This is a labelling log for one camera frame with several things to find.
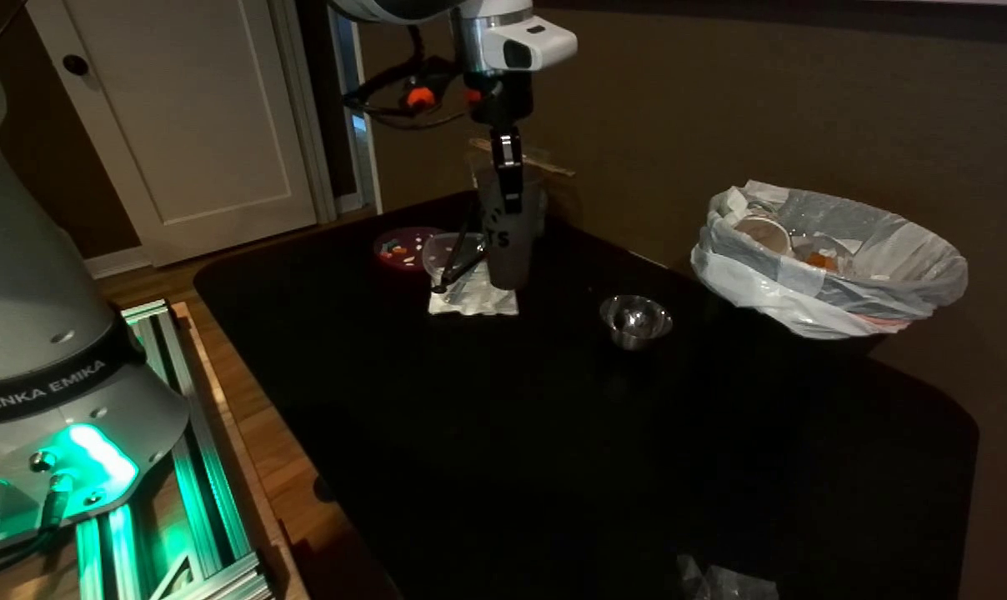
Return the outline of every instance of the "small cup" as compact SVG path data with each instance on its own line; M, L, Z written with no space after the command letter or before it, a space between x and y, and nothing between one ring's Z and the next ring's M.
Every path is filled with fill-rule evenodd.
M624 349L645 349L649 339L673 331L673 317L649 296L606 296L599 304L599 321Z

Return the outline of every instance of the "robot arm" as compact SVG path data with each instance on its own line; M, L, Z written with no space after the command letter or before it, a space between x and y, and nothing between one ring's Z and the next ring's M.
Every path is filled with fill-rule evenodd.
M534 113L529 73L578 54L578 36L534 14L529 0L335 0L355 21L424 22L451 14L469 116L490 127L495 174L478 177L490 278L517 291L529 265L540 211L524 182L517 118Z

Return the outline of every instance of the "red plate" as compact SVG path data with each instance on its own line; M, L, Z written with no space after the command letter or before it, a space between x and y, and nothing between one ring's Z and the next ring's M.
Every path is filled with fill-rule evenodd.
M424 255L431 234L439 234L439 229L436 225L386 229L384 235L378 235L374 255L394 269L424 269L420 255Z

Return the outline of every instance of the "black tabletop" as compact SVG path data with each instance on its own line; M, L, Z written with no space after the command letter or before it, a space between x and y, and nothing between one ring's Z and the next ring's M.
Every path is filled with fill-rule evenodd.
M520 317L431 317L374 261L426 203L224 261L197 286L411 600L682 595L676 556L784 595L953 595L974 424L933 386L810 342L550 221ZM645 292L639 353L596 305Z

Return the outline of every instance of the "dark wall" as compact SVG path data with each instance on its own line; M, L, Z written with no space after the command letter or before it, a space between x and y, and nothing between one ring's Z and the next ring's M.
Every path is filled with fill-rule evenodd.
M612 7L545 8L580 56L537 77L527 144L578 169L574 222L686 274L712 194L770 179L897 211L969 255L966 296L877 357L979 424L965 595L1007 595L1007 8ZM370 73L404 43L367 26ZM386 205L464 191L469 132L378 127Z
M14 7L16 0L0 0L0 22ZM0 145L80 253L104 255L141 246L22 8L0 36L0 82L8 91Z

